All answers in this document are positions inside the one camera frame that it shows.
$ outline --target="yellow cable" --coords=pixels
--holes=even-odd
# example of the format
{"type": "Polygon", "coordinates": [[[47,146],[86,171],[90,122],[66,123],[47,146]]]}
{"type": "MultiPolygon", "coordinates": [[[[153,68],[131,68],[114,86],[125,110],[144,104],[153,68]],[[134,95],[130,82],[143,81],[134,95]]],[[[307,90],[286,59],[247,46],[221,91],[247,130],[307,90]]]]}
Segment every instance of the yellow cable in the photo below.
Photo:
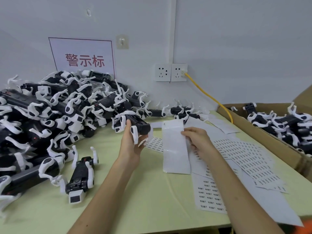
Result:
{"type": "Polygon", "coordinates": [[[222,107],[226,112],[227,114],[229,115],[230,119],[231,119],[231,123],[233,124],[233,118],[229,112],[229,110],[223,106],[221,103],[219,103],[214,97],[210,96],[209,94],[207,94],[190,76],[187,72],[185,72],[185,75],[193,82],[194,85],[196,85],[196,87],[205,95],[207,95],[209,98],[211,98],[213,101],[215,101],[217,104],[220,105],[220,107],[222,107]]]}

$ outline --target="wall sign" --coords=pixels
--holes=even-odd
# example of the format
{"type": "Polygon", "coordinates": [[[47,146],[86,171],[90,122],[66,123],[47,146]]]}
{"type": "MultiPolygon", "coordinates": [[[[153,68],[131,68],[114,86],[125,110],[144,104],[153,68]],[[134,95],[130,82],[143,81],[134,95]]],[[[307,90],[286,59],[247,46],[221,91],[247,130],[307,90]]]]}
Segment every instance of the wall sign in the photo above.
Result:
{"type": "Polygon", "coordinates": [[[57,70],[94,70],[115,76],[112,41],[70,38],[49,41],[57,70]]]}

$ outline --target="electrical outlet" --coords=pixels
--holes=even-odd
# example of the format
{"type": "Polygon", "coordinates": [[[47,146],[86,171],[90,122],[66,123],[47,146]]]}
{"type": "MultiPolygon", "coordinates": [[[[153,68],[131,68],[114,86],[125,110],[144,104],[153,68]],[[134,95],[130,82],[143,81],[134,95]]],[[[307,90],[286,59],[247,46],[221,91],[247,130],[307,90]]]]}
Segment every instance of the electrical outlet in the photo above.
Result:
{"type": "Polygon", "coordinates": [[[186,81],[185,72],[188,71],[187,64],[172,64],[171,65],[171,81],[186,81]]]}
{"type": "Polygon", "coordinates": [[[171,64],[155,64],[155,81],[170,81],[171,64]]]}

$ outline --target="table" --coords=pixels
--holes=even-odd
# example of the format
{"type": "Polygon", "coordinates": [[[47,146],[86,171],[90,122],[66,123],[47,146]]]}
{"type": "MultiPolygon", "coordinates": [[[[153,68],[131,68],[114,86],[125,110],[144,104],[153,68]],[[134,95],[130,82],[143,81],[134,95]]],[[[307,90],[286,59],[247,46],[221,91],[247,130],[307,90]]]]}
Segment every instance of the table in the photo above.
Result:
{"type": "MultiPolygon", "coordinates": [[[[217,118],[225,118],[211,112],[217,118]]],[[[149,118],[147,122],[162,121],[149,118]]],[[[237,137],[259,144],[238,129],[237,137]]],[[[154,130],[161,137],[161,129],[154,130]]],[[[83,203],[69,205],[68,197],[48,181],[29,189],[20,199],[6,209],[6,221],[0,220],[1,233],[55,234],[66,233],[90,202],[109,169],[118,156],[122,133],[115,133],[111,126],[98,129],[92,138],[76,143],[79,158],[91,156],[90,146],[95,147],[99,165],[95,168],[95,187],[88,191],[83,203]]],[[[289,194],[284,194],[290,206],[299,216],[312,216],[312,183],[278,157],[275,170],[287,182],[289,194]]],[[[71,162],[65,165],[63,174],[70,179],[71,162]]],[[[227,215],[198,210],[195,207],[190,175],[169,174],[162,171],[162,154],[144,149],[141,162],[126,188],[112,233],[134,234],[163,232],[200,227],[229,226],[227,215]]]]}

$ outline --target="wall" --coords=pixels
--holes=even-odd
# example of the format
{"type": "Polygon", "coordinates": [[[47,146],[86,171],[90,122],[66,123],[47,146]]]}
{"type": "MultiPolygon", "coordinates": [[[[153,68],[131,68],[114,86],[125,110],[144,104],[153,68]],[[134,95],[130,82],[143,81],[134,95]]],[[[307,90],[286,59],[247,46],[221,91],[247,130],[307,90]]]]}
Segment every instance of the wall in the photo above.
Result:
{"type": "MultiPolygon", "coordinates": [[[[0,83],[55,70],[48,37],[130,38],[116,78],[153,105],[173,98],[214,108],[188,82],[154,82],[168,59],[169,0],[2,0],[0,83]],[[86,9],[92,11],[87,17],[86,9]]],[[[177,0],[174,63],[222,103],[287,102],[311,84],[311,0],[177,0]]]]}
{"type": "Polygon", "coordinates": [[[312,0],[177,0],[174,63],[222,103],[291,102],[312,84],[312,0]]]}

